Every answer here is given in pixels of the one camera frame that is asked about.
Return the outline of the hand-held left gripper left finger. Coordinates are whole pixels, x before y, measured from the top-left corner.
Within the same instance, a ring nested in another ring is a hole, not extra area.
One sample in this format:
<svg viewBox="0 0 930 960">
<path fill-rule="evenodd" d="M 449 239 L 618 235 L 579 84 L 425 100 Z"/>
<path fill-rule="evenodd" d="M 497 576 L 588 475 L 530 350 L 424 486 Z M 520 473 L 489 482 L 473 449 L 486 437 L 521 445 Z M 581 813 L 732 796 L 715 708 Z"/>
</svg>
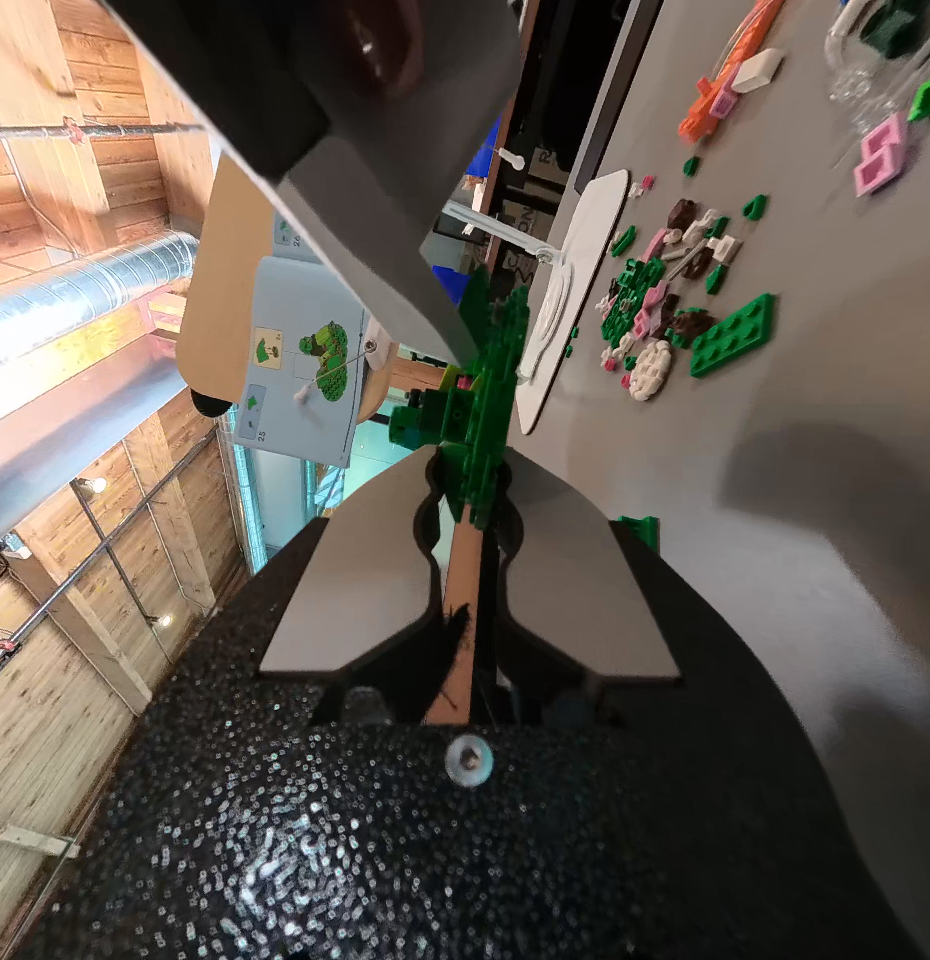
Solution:
<svg viewBox="0 0 930 960">
<path fill-rule="evenodd" d="M 422 446 L 346 497 L 318 536 L 264 652 L 268 680 L 323 685 L 341 705 L 375 688 L 399 723 L 420 723 L 443 683 L 437 446 Z"/>
</svg>

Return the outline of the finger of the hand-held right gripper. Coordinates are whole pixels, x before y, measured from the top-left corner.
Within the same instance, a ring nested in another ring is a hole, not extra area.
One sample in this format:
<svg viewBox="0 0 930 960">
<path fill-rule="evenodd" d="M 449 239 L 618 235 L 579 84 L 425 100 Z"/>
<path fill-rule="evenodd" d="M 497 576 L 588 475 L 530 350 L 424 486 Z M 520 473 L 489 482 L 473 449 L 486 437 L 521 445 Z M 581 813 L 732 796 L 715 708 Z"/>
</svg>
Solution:
<svg viewBox="0 0 930 960">
<path fill-rule="evenodd" d="M 433 43 L 414 88 L 396 99 L 328 90 L 336 131 L 368 162 L 385 197 L 425 234 L 514 92 L 517 43 Z"/>
<path fill-rule="evenodd" d="M 389 198 L 358 151 L 325 137 L 277 188 L 281 210 L 391 337 L 459 366 L 477 345 L 421 255 L 426 228 Z"/>
</svg>

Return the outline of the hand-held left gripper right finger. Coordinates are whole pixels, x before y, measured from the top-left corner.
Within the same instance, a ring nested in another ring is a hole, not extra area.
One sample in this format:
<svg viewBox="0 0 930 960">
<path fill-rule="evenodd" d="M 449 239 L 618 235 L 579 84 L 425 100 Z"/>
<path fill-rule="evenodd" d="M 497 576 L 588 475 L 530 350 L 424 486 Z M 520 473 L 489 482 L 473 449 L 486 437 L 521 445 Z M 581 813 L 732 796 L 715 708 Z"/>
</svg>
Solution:
<svg viewBox="0 0 930 960">
<path fill-rule="evenodd" d="M 495 658 L 519 722 L 614 726 L 625 694 L 681 681 L 613 523 L 578 489 L 506 452 L 495 538 Z"/>
</svg>

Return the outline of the green lego build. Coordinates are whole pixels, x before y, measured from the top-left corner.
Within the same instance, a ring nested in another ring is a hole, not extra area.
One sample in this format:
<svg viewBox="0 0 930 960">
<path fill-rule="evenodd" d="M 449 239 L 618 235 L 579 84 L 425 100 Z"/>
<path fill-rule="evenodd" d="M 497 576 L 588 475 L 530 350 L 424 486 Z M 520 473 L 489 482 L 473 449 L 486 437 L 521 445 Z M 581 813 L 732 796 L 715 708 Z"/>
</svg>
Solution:
<svg viewBox="0 0 930 960">
<path fill-rule="evenodd" d="M 478 354 L 466 368 L 449 365 L 436 389 L 397 407 L 389 417 L 392 444 L 415 451 L 437 447 L 439 488 L 457 522 L 464 512 L 484 530 L 495 509 L 498 470 L 519 386 L 519 361 L 529 322 L 526 287 L 495 301 L 486 267 L 473 273 L 458 313 Z"/>
</svg>

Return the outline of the lego instruction booklet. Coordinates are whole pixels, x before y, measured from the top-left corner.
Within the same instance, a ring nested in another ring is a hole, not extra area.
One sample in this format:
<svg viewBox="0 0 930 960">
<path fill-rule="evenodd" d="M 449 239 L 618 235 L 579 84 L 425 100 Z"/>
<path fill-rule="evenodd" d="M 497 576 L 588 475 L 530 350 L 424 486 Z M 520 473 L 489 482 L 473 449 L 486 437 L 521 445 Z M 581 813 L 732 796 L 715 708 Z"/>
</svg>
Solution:
<svg viewBox="0 0 930 960">
<path fill-rule="evenodd" d="M 330 467 L 351 461 L 370 315 L 279 213 L 255 271 L 234 439 Z"/>
</svg>

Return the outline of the green lego plate assembly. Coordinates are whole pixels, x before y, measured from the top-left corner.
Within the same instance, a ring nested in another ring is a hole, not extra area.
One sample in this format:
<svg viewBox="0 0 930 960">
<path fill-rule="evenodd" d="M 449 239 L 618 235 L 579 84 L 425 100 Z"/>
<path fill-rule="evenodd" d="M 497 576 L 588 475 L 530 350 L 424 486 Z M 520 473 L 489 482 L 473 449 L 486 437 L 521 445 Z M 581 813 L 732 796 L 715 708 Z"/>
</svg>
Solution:
<svg viewBox="0 0 930 960">
<path fill-rule="evenodd" d="M 657 256 L 649 261 L 626 261 L 625 269 L 615 280 L 615 295 L 601 323 L 601 337 L 607 345 L 618 347 L 621 337 L 632 329 L 646 294 L 659 284 L 664 273 L 663 259 Z"/>
</svg>

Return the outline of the scatter of small lego pieces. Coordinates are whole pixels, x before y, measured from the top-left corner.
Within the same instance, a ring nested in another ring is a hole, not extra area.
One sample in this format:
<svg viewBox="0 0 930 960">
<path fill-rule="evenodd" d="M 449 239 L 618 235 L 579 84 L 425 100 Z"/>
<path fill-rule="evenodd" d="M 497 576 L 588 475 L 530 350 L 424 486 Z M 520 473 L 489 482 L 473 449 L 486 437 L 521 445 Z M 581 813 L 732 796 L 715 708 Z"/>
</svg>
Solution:
<svg viewBox="0 0 930 960">
<path fill-rule="evenodd" d="M 718 317 L 711 306 L 696 305 L 687 299 L 695 284 L 702 286 L 701 293 L 708 299 L 717 297 L 723 291 L 731 266 L 742 246 L 741 240 L 729 232 L 730 222 L 731 218 L 718 209 L 702 207 L 692 198 L 679 198 L 666 215 L 663 226 L 651 236 L 642 253 L 631 255 L 633 244 L 623 256 L 618 257 L 623 258 L 623 265 L 613 277 L 607 294 L 595 307 L 600 317 L 600 335 L 604 313 L 615 295 L 615 280 L 625 269 L 626 261 L 630 258 L 649 261 L 658 257 L 665 264 L 662 280 L 646 294 L 632 329 L 621 337 L 619 345 L 612 347 L 602 341 L 604 348 L 600 366 L 605 373 L 621 374 L 620 385 L 629 396 L 631 370 L 636 366 L 639 354 L 651 342 L 668 340 L 673 347 L 672 364 L 664 387 L 678 354 L 687 354 L 689 373 L 693 341 L 764 294 L 758 294 L 723 318 Z M 644 402 L 654 399 L 660 391 Z"/>
</svg>

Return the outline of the orange lego brick separator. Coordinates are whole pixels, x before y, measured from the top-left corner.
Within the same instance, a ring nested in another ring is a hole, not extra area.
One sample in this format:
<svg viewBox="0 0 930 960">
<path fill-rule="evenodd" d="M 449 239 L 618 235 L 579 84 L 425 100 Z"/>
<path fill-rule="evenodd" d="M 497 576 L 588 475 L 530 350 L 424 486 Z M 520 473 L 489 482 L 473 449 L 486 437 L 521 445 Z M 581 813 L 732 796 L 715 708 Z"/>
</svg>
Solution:
<svg viewBox="0 0 930 960">
<path fill-rule="evenodd" d="M 700 78 L 696 84 L 698 96 L 678 126 L 678 135 L 689 146 L 710 137 L 719 118 L 711 109 L 718 94 L 732 74 L 750 57 L 759 52 L 783 6 L 783 1 L 758 1 L 746 14 L 719 56 L 710 77 Z"/>
</svg>

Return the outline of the green two-by-four lego plate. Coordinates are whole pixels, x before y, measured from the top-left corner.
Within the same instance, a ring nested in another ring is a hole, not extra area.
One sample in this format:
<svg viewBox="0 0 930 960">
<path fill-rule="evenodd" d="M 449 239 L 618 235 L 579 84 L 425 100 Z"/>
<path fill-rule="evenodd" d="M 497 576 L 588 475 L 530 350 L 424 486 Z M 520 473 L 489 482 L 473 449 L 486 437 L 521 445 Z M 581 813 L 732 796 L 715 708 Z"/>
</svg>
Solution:
<svg viewBox="0 0 930 960">
<path fill-rule="evenodd" d="M 701 379 L 762 348 L 774 333 L 778 298 L 760 294 L 697 337 L 691 347 L 689 373 Z"/>
</svg>

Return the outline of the pink lego brick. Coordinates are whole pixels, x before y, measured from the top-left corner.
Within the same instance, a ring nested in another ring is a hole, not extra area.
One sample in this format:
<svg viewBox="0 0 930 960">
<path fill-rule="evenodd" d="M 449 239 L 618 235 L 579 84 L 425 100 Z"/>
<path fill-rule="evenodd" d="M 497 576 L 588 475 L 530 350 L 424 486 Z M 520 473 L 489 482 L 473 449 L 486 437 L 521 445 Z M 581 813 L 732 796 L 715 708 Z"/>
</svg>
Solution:
<svg viewBox="0 0 930 960">
<path fill-rule="evenodd" d="M 874 127 L 860 142 L 854 169 L 855 197 L 869 196 L 903 172 L 907 152 L 906 113 L 898 111 Z"/>
</svg>

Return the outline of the large dark green lego connector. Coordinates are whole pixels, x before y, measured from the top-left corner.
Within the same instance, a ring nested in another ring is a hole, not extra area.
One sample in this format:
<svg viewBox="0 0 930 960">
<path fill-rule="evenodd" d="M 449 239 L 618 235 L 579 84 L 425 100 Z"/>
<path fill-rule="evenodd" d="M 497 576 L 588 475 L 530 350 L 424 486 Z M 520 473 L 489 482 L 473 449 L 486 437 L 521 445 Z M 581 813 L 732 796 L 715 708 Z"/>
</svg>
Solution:
<svg viewBox="0 0 930 960">
<path fill-rule="evenodd" d="M 865 21 L 859 42 L 888 61 L 913 53 L 922 38 L 927 1 L 886 1 Z"/>
</svg>

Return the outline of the person's right hand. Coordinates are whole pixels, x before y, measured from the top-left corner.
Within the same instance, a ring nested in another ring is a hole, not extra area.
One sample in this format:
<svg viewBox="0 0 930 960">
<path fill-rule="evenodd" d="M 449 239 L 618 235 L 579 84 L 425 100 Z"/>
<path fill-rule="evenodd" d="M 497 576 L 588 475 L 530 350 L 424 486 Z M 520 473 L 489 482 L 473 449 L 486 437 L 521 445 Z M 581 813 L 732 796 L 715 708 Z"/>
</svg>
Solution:
<svg viewBox="0 0 930 960">
<path fill-rule="evenodd" d="M 418 1 L 348 1 L 341 7 L 347 44 L 375 93 L 398 100 L 421 81 L 424 27 Z"/>
</svg>

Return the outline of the white book stand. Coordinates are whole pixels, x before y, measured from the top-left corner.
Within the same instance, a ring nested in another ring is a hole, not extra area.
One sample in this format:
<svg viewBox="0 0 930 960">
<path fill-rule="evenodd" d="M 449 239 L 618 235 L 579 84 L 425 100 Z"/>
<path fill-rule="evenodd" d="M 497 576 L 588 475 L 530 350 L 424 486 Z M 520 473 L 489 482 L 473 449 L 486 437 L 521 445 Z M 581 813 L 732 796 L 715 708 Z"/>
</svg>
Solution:
<svg viewBox="0 0 930 960">
<path fill-rule="evenodd" d="M 622 170 L 593 180 L 578 200 L 559 247 L 544 245 L 551 272 L 543 303 L 529 323 L 516 393 L 521 432 L 540 417 L 566 345 L 611 242 L 630 186 Z"/>
</svg>

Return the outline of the black desk mat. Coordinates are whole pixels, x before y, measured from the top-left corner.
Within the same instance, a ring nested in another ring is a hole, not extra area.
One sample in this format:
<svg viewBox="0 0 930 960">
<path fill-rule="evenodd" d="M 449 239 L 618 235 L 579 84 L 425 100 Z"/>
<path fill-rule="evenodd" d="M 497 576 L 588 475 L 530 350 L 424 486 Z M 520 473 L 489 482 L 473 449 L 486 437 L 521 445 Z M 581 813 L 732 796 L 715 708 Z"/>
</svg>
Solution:
<svg viewBox="0 0 930 960">
<path fill-rule="evenodd" d="M 583 195 L 598 174 L 662 6 L 663 1 L 633 1 L 627 4 L 572 168 L 569 186 L 577 197 Z"/>
</svg>

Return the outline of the silver ventilation duct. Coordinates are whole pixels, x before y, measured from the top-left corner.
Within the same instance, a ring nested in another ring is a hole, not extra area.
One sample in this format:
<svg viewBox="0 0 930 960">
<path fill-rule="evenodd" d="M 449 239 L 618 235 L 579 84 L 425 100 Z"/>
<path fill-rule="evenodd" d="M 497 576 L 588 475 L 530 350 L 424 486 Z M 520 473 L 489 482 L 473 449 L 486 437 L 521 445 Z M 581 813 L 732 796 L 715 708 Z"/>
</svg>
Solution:
<svg viewBox="0 0 930 960">
<path fill-rule="evenodd" d="M 194 235 L 170 230 L 0 287 L 0 367 L 160 287 L 188 280 L 198 246 Z"/>
</svg>

